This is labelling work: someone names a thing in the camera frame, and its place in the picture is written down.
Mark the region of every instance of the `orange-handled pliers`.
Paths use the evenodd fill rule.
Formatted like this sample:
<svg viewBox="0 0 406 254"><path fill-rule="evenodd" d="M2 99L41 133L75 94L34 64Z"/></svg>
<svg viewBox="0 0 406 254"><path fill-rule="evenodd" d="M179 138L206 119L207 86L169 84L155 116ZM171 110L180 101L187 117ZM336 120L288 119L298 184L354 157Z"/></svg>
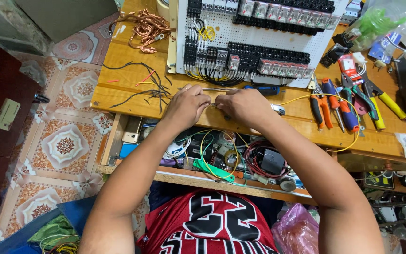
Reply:
<svg viewBox="0 0 406 254"><path fill-rule="evenodd" d="M322 89L317 83L317 79L315 79L315 89L312 93L314 95L311 95L309 101L311 111L313 112L314 118L319 125L319 130L323 129L325 125L327 125L329 129L333 129L332 116L330 114L330 107L328 106L327 97L325 95L315 95L321 93Z"/></svg>

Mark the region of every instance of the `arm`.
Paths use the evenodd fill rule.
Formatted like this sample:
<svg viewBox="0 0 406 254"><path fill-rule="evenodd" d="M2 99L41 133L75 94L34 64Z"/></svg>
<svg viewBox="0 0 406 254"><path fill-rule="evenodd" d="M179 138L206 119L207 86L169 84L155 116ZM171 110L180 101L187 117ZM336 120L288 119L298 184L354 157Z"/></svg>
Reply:
<svg viewBox="0 0 406 254"><path fill-rule="evenodd" d="M384 253L366 197L331 156L275 113L255 89L230 91L219 95L216 103L271 141L319 205L319 253Z"/></svg>
<svg viewBox="0 0 406 254"><path fill-rule="evenodd" d="M101 188L82 234L80 253L134 253L133 210L150 188L167 147L200 119L210 102L199 85L187 84L177 92L155 129Z"/></svg>

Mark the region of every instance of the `person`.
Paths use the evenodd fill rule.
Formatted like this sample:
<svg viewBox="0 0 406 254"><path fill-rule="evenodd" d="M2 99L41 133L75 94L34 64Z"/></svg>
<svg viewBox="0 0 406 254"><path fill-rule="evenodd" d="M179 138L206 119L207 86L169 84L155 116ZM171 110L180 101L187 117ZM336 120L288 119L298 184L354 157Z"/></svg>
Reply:
<svg viewBox="0 0 406 254"><path fill-rule="evenodd" d="M349 173L274 112L255 89L219 95L217 107L266 137L283 155L319 206L319 253L381 254L373 211ZM173 139L193 126L211 98L187 84L161 121L104 184L82 235L80 254L134 253L132 212L152 184ZM269 227L245 196L209 189L183 193L145 217L142 253L278 253Z"/></svg>

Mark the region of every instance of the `wooden workbench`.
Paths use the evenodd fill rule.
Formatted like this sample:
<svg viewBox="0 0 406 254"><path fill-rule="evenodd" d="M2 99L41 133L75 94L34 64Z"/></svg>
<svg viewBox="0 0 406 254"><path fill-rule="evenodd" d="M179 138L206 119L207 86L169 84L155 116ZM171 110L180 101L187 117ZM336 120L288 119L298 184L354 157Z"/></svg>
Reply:
<svg viewBox="0 0 406 254"><path fill-rule="evenodd" d="M140 9L152 10L155 8L156 3L154 0L146 1L126 1L122 10L125 13L131 11L138 11ZM183 74L167 74L167 77L172 81L173 87L170 86L168 81L164 78L167 61L168 44L175 43L172 39L158 41L151 46L158 49L154 54L144 54L140 50L132 49L128 46L128 40L132 34L133 23L122 22L118 23L114 29L114 35L110 43L104 64L109 67L123 66L129 61L143 62L151 66L161 77L162 84L170 88L173 95L178 90L177 88L183 87L185 84L200 84L202 87L214 88L215 85L208 84L203 81L192 79ZM338 26L335 34L341 33L345 27ZM333 46L330 41L327 49ZM389 96L397 100L397 103L402 107L402 100L398 95L398 86L396 84L395 73L388 74L386 70L378 72L378 69L373 69L373 62L369 60L367 63L368 76L380 89L387 92ZM148 99L148 95L137 95L129 102L110 108L112 105L120 103L127 99L133 93L138 93L147 89L154 88L152 84L142 84L137 87L134 86L136 82L140 82L148 75L147 70L143 66L127 66L119 70L109 70L105 67L102 68L98 80L98 85L92 97L91 104L93 107L104 110L123 114L137 115L146 118L161 118L159 113L158 99L150 99L148 104L144 99ZM329 69L319 64L316 69L317 78L320 80L324 77L331 79L338 79L340 77L340 70L337 64L332 65ZM108 83L108 80L119 79L119 82ZM239 85L239 87L248 84L247 82ZM271 103L280 104L299 96L308 95L309 89L296 89L296 88L282 88L277 96L268 97ZM208 92L208 95L214 100L220 92ZM362 125L366 127L364 131L365 137L360 137L358 141L351 147L347 153L339 154L338 161L350 171L368 170L365 165L367 163L358 162L362 157L367 157L368 163L375 165L383 165L384 162L391 161L393 168L398 170L406 169L406 158L403 157L403 148L394 136L395 132L406 133L406 123L400 120L381 100L377 99L378 107L384 119L386 130L377 131L374 123L368 115L362 118ZM314 121L313 115L309 106L309 99L301 99L290 104L285 105L286 115L285 120L297 129L302 135L316 144L325 147L347 147L354 140L352 133L342 133L338 126L334 115L332 120L334 129L325 128L318 131L317 124ZM233 120L227 121L223 117L221 110L215 107L208 107L202 114L200 121L197 123L199 126L231 130L241 133L249 134L251 131L245 126L236 123Z"/></svg>

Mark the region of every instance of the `hand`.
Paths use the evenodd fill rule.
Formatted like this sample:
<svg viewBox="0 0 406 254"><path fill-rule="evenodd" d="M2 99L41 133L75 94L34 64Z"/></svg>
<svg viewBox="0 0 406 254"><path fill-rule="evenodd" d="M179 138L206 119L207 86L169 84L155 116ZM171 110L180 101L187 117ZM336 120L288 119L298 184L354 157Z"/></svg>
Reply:
<svg viewBox="0 0 406 254"><path fill-rule="evenodd" d="M187 84L173 96L161 122L171 124L179 134L198 122L210 103L211 97L203 94L201 86Z"/></svg>
<svg viewBox="0 0 406 254"><path fill-rule="evenodd" d="M267 120L280 117L256 89L228 91L226 95L217 96L216 104L217 108L257 131L261 131Z"/></svg>

